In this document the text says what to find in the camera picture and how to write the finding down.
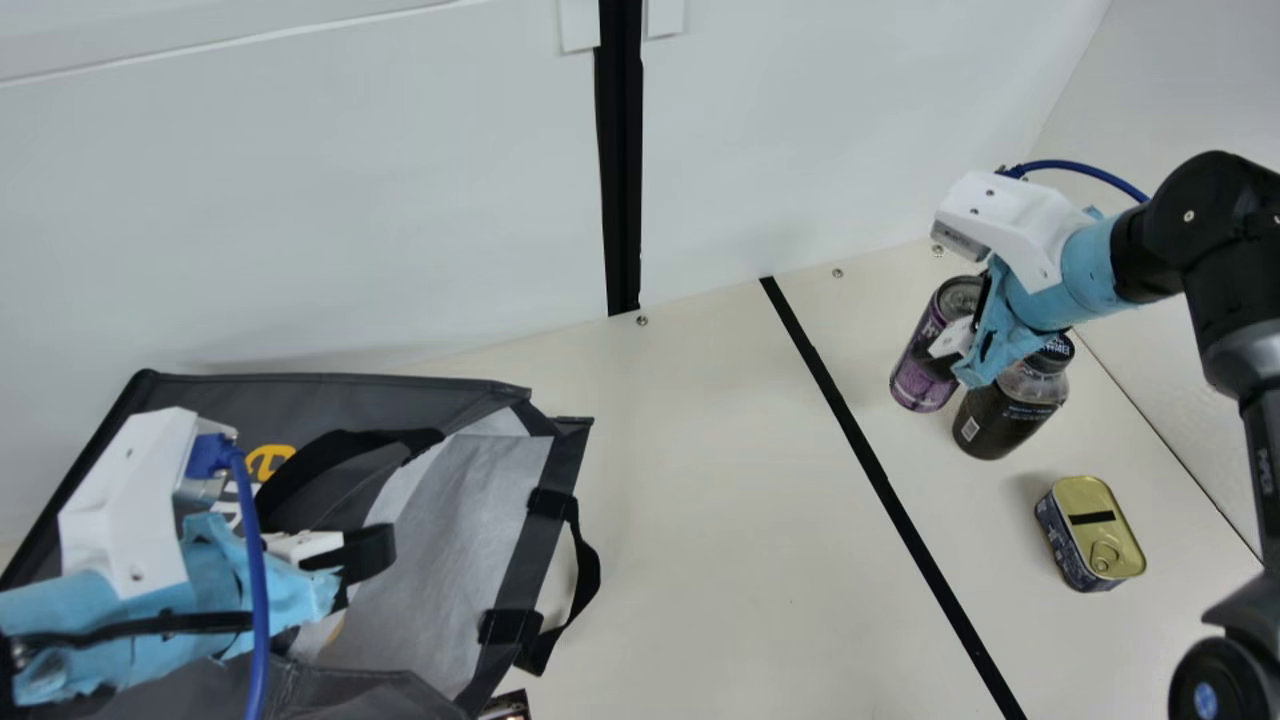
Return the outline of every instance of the white table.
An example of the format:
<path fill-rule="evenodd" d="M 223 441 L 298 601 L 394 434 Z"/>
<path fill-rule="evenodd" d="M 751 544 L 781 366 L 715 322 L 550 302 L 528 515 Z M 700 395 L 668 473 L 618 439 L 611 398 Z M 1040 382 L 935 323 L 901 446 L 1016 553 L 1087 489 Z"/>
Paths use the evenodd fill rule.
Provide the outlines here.
<path fill-rule="evenodd" d="M 996 462 L 955 447 L 959 393 L 934 415 L 893 402 L 888 375 L 929 295 L 972 272 L 922 242 L 778 283 L 1027 715 L 1165 717 L 1183 652 L 1220 633 L 1201 614 L 1261 566 L 1079 341 L 1066 406 Z M 1111 486 L 1148 561 L 1110 593 L 1069 589 L 1032 515 L 1055 479 L 1084 474 Z"/>
<path fill-rule="evenodd" d="M 549 720 L 998 717 L 760 287 L 645 314 L 404 370 L 596 418 L 577 495 L 603 588 L 503 689 Z"/>

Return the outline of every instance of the metal bolt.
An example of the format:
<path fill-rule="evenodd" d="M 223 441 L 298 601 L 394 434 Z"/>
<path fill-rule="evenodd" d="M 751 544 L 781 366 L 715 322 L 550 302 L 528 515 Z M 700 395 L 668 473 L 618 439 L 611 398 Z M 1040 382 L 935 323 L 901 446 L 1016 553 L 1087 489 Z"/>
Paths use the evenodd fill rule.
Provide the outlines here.
<path fill-rule="evenodd" d="M 31 657 L 27 656 L 27 646 L 22 641 L 13 641 L 9 643 L 9 655 L 13 659 L 13 669 L 22 671 L 31 662 Z"/>

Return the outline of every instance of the blue cable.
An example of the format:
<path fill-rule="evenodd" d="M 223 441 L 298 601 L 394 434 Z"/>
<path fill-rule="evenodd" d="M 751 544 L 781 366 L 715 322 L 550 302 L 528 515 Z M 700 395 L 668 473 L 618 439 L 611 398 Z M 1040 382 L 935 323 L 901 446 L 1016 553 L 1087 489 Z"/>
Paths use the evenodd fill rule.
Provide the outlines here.
<path fill-rule="evenodd" d="M 248 700 L 244 702 L 244 720 L 259 720 L 266 706 L 266 675 L 270 667 L 271 618 L 266 596 L 266 562 L 262 559 L 262 532 L 257 527 L 257 509 L 253 506 L 253 484 L 248 479 L 244 452 L 230 455 L 232 474 L 236 475 L 236 495 L 244 523 L 244 555 L 248 557 L 248 592 L 253 601 L 253 659 L 250 669 Z"/>
<path fill-rule="evenodd" d="M 1033 173 L 1036 170 L 1070 170 L 1073 173 L 1080 173 L 1089 176 L 1091 178 L 1097 178 L 1120 191 L 1123 191 L 1129 197 L 1133 197 L 1138 202 L 1147 202 L 1151 197 L 1147 193 L 1138 190 L 1137 187 L 1129 184 L 1128 182 L 1120 179 L 1116 176 L 1093 165 L 1085 165 L 1084 163 L 1076 163 L 1075 160 L 1034 160 L 1032 163 L 1023 163 L 1020 165 L 1014 165 L 1005 170 L 1004 176 L 1011 178 L 1021 178 L 1027 173 Z"/>

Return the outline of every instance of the soda can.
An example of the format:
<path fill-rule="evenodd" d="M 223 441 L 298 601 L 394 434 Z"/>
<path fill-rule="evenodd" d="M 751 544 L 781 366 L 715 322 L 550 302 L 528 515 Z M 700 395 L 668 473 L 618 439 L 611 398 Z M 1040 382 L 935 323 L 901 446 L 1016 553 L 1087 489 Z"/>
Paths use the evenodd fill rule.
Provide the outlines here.
<path fill-rule="evenodd" d="M 955 357 L 936 359 L 929 346 L 952 320 L 973 315 L 982 297 L 982 278 L 959 275 L 942 283 L 915 325 L 911 342 L 890 375 L 893 400 L 915 413 L 934 413 L 951 400 L 960 380 L 951 373 Z"/>
<path fill-rule="evenodd" d="M 1066 584 L 1079 592 L 1108 591 L 1147 570 L 1111 488 L 1097 478 L 1064 478 L 1036 503 L 1036 520 L 1053 548 Z"/>

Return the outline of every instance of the dark bottle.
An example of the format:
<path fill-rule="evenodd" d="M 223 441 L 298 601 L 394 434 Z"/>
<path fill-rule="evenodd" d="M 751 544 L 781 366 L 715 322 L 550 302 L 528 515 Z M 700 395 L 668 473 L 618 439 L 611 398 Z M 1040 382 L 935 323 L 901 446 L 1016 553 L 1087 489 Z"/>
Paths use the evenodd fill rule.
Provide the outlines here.
<path fill-rule="evenodd" d="M 960 450 L 998 460 L 1032 437 L 1066 402 L 1066 365 L 1075 345 L 1065 334 L 1014 363 L 987 387 L 969 391 L 951 427 Z"/>

